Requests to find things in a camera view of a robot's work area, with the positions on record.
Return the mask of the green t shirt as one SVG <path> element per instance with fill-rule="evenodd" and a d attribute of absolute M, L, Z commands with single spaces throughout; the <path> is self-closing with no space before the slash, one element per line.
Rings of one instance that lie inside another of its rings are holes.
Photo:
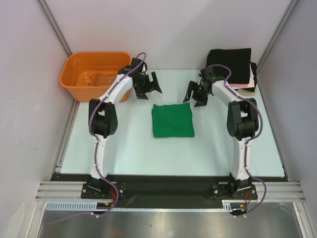
<path fill-rule="evenodd" d="M 193 138 L 195 131 L 190 104 L 153 104 L 152 130 L 154 138 Z"/>

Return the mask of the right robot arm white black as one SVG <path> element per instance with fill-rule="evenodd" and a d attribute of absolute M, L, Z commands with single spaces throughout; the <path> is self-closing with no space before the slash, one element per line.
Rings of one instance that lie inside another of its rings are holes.
<path fill-rule="evenodd" d="M 200 70 L 199 82 L 190 81 L 183 102 L 196 101 L 195 107 L 206 106 L 209 95 L 218 97 L 227 106 L 226 127 L 233 139 L 233 169 L 229 174 L 228 185 L 221 192 L 219 187 L 213 189 L 216 197 L 231 196 L 234 199 L 246 198 L 252 189 L 252 176 L 249 172 L 251 141 L 259 137 L 256 132 L 263 130 L 263 118 L 254 98 L 242 97 L 227 82 L 228 75 L 217 76 L 212 66 Z"/>

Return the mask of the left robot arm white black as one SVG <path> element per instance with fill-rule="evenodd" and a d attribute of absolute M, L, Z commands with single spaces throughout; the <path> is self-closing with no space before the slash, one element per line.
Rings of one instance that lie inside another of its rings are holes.
<path fill-rule="evenodd" d="M 104 170 L 105 146 L 109 137 L 114 135 L 118 127 L 115 105 L 120 102 L 124 94 L 134 88 L 138 99 L 147 100 L 147 93 L 157 91 L 162 93 L 156 73 L 151 73 L 150 80 L 147 64 L 140 59 L 140 53 L 131 63 L 118 71 L 112 85 L 98 99 L 89 101 L 89 133 L 94 137 L 94 161 L 87 185 L 98 198 L 104 198 L 112 188 L 111 182 L 106 180 L 108 175 Z"/>

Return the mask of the orange plastic basket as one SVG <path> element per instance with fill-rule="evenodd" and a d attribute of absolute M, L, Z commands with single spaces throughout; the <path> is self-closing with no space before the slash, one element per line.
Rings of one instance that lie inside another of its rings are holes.
<path fill-rule="evenodd" d="M 59 81 L 75 100 L 88 102 L 102 96 L 131 59 L 125 52 L 75 53 L 67 59 Z"/>

